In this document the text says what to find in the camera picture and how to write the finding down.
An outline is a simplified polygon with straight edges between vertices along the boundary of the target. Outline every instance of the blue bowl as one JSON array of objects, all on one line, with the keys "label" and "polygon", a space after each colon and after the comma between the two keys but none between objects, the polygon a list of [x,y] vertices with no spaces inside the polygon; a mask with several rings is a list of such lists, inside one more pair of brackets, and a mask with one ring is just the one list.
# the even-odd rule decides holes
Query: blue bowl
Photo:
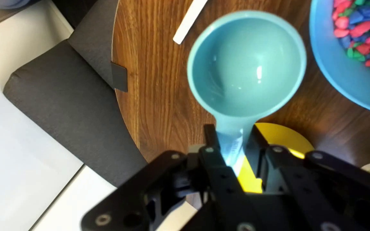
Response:
[{"label": "blue bowl", "polygon": [[370,69],[350,59],[335,37],[333,0],[313,0],[312,44],[328,81],[346,98],[370,110]]}]

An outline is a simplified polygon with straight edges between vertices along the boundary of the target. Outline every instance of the wooden table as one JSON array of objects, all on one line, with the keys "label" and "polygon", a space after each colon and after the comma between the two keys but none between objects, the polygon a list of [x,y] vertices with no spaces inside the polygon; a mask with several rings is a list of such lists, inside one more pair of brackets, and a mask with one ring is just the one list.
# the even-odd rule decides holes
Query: wooden table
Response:
[{"label": "wooden table", "polygon": [[187,153],[204,144],[204,125],[214,118],[196,101],[187,81],[187,60],[198,35],[219,17],[240,9],[276,13],[303,35],[309,57],[296,96],[263,121],[288,126],[318,149],[347,162],[370,163],[370,112],[342,96],[318,68],[309,35],[310,0],[209,0],[183,45],[173,37],[192,0],[120,0],[114,62],[128,68],[128,93],[116,91],[129,131],[152,161],[164,150]]}]

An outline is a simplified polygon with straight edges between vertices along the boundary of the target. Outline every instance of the chair seat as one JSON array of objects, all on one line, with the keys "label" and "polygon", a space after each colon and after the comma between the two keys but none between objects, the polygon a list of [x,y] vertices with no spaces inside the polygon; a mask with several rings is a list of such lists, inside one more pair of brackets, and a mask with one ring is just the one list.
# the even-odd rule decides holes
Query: chair seat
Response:
[{"label": "chair seat", "polygon": [[64,41],[16,71],[6,96],[111,184],[146,166],[114,90]]}]

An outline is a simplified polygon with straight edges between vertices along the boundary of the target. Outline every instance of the yellow object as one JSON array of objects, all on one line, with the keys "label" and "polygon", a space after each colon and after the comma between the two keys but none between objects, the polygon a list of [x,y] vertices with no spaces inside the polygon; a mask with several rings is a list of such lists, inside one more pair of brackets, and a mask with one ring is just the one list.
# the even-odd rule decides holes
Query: yellow object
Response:
[{"label": "yellow object", "polygon": [[[256,126],[269,144],[283,145],[297,158],[304,159],[305,153],[314,150],[313,144],[292,128],[276,123],[256,123]],[[255,177],[246,157],[238,180],[246,193],[263,193],[263,180]]]}]

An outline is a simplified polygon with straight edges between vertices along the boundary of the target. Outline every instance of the white stick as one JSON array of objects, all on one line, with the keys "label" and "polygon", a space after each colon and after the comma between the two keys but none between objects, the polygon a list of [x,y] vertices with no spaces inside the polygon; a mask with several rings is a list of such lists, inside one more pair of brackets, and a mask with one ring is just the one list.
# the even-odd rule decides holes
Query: white stick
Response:
[{"label": "white stick", "polygon": [[191,7],[189,7],[189,9],[188,9],[188,12],[187,12],[180,27],[178,28],[178,31],[177,31],[177,33],[175,33],[175,36],[173,39],[177,44],[183,44],[183,41],[184,41],[186,36],[188,35],[191,27],[197,21],[200,13],[206,7],[207,1],[209,0],[195,0],[191,4]]}]

